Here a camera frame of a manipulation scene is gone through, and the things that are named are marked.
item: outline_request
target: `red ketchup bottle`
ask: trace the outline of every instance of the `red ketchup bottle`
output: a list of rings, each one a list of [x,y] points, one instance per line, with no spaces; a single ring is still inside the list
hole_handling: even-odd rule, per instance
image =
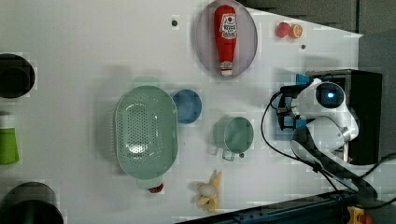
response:
[[[218,46],[221,74],[233,74],[233,54],[236,45],[236,13],[233,7],[224,5],[215,11],[215,35]]]

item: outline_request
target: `blue bowl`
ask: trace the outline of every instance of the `blue bowl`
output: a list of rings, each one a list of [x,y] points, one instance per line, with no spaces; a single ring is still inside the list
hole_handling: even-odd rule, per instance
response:
[[[178,122],[189,124],[199,118],[202,111],[202,102],[195,91],[178,91],[173,96],[173,100],[177,107]]]

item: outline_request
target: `white table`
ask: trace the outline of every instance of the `white table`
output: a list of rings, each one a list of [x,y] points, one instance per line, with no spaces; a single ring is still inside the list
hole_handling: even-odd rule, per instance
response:
[[[55,190],[65,223],[172,223],[209,216],[193,202],[193,186],[214,170],[223,172],[220,213],[331,191],[324,177],[263,143],[260,119],[269,97],[296,73],[356,68],[360,35],[297,21],[304,36],[278,40],[276,23],[296,20],[250,9],[256,58],[240,77],[220,81],[191,42],[209,2],[1,1],[0,51],[24,52],[37,67],[37,85],[29,97],[0,100],[0,110],[17,118],[21,155],[0,167],[0,198],[35,180]],[[198,121],[179,125],[177,161],[161,194],[138,189],[112,145],[115,105],[142,75],[158,77],[169,93],[196,90],[204,103]],[[253,122],[255,140],[244,159],[213,155],[213,124],[224,115]],[[278,148],[290,148],[290,132],[276,128],[274,113],[265,130]]]

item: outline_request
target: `colander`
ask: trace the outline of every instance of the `colander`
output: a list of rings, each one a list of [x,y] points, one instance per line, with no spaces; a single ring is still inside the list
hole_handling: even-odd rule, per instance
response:
[[[177,108],[162,89],[144,85],[120,99],[115,113],[117,158],[142,189],[158,187],[177,156]]]

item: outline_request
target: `cable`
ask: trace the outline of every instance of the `cable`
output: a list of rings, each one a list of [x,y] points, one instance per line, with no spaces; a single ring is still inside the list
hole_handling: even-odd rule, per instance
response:
[[[323,78],[325,78],[325,77],[332,77],[332,79],[334,78],[334,76],[332,74],[328,73],[328,74],[321,76],[320,79],[323,80]]]
[[[396,156],[396,152],[393,153],[389,153],[388,155],[386,155],[385,157],[383,157],[375,166],[373,166],[369,171],[367,171],[364,175],[359,176],[359,179],[363,179],[364,177],[366,177],[367,175],[369,175],[370,173],[372,173],[376,167],[378,167],[381,163],[383,163],[384,161],[386,161],[387,159],[389,159],[390,157],[394,157]]]
[[[285,156],[285,157],[287,157],[287,158],[290,158],[290,159],[292,159],[292,160],[300,161],[300,162],[302,162],[302,163],[304,163],[304,164],[306,164],[306,165],[312,167],[312,168],[314,169],[314,171],[320,172],[320,173],[327,179],[327,181],[330,183],[330,185],[332,185],[332,188],[333,188],[335,191],[338,191],[338,188],[337,188],[337,187],[334,185],[334,183],[330,180],[329,175],[326,174],[326,171],[323,170],[321,167],[316,167],[316,166],[314,166],[313,164],[311,164],[311,163],[309,163],[309,162],[307,162],[307,161],[303,161],[303,160],[301,160],[301,159],[298,158],[298,157],[292,157],[292,156],[290,156],[290,155],[288,155],[288,154],[285,154],[285,153],[279,151],[278,149],[276,149],[275,147],[273,147],[273,146],[267,141],[267,139],[266,139],[266,137],[265,137],[265,134],[264,134],[263,127],[262,127],[263,124],[264,124],[265,115],[267,114],[268,109],[269,109],[270,106],[271,106],[273,109],[276,109],[276,108],[272,105],[272,103],[273,103],[273,101],[274,101],[280,94],[282,94],[281,91],[275,93],[275,94],[271,97],[270,103],[268,104],[268,106],[267,106],[267,107],[265,108],[265,110],[264,110],[264,114],[262,115],[262,125],[261,125],[262,139],[263,139],[264,142],[268,145],[268,147],[270,147],[270,148],[271,148],[272,150],[274,150],[275,152],[277,152],[277,153],[279,153],[279,154],[281,154],[281,155],[283,155],[283,156]],[[362,178],[366,177],[366,176],[369,175],[372,171],[374,171],[375,168],[378,167],[381,163],[383,163],[384,161],[386,161],[387,159],[389,159],[390,157],[393,157],[393,156],[396,156],[396,153],[390,153],[390,154],[388,154],[387,156],[383,157],[375,166],[373,166],[373,167],[372,167],[369,171],[367,171],[364,175],[359,176],[358,179],[362,179]],[[386,203],[381,203],[380,205],[376,205],[376,206],[370,206],[370,207],[361,206],[361,205],[356,205],[356,206],[359,207],[359,208],[361,208],[361,209],[373,210],[373,209],[378,209],[378,208],[387,206],[387,205],[389,205],[389,204],[391,204],[391,203],[394,203],[394,202],[396,202],[396,197],[393,198],[392,200],[386,202]]]
[[[391,203],[396,202],[396,198],[393,198],[392,200],[390,200],[389,202],[385,202],[385,203],[381,203],[380,205],[376,205],[376,206],[371,206],[371,207],[365,207],[365,206],[361,206],[361,205],[355,205],[356,207],[359,207],[361,209],[365,209],[365,210],[374,210],[374,209],[378,209],[378,208],[382,208],[385,207]]]
[[[272,102],[280,95],[280,94],[282,94],[282,92],[281,91],[279,91],[279,92],[277,92],[277,93],[275,93],[272,97],[271,97],[271,100],[270,100],[270,106],[274,109],[274,110],[276,110],[276,107],[274,107],[273,105],[272,105]]]
[[[272,150],[274,150],[275,152],[281,154],[282,156],[285,156],[285,157],[290,158],[290,159],[295,160],[295,161],[302,162],[302,163],[304,163],[304,164],[306,164],[306,165],[312,167],[315,171],[319,171],[322,175],[324,175],[324,176],[326,177],[326,179],[329,181],[329,183],[332,185],[332,187],[333,187],[335,190],[338,190],[338,189],[335,187],[335,185],[332,183],[332,181],[330,180],[330,178],[328,177],[328,175],[325,174],[325,171],[324,171],[321,167],[320,167],[320,168],[319,168],[319,167],[316,167],[316,166],[314,166],[313,164],[311,164],[311,163],[309,163],[309,162],[307,162],[307,161],[303,161],[303,160],[301,160],[301,159],[298,158],[298,157],[292,157],[292,156],[290,156],[290,155],[288,155],[288,154],[286,154],[286,153],[283,153],[283,152],[279,151],[278,149],[276,149],[275,147],[273,147],[273,146],[268,142],[267,138],[265,137],[264,130],[263,130],[263,127],[262,127],[262,126],[263,126],[263,124],[264,124],[265,115],[267,114],[269,107],[272,106],[272,102],[273,102],[273,101],[276,99],[276,97],[278,97],[280,94],[282,94],[281,91],[275,93],[275,94],[271,97],[270,103],[268,104],[268,106],[267,106],[267,107],[265,108],[265,110],[264,110],[264,114],[262,115],[262,125],[261,125],[262,139],[263,139],[264,142],[268,145],[268,147],[270,147],[270,148],[271,148]]]

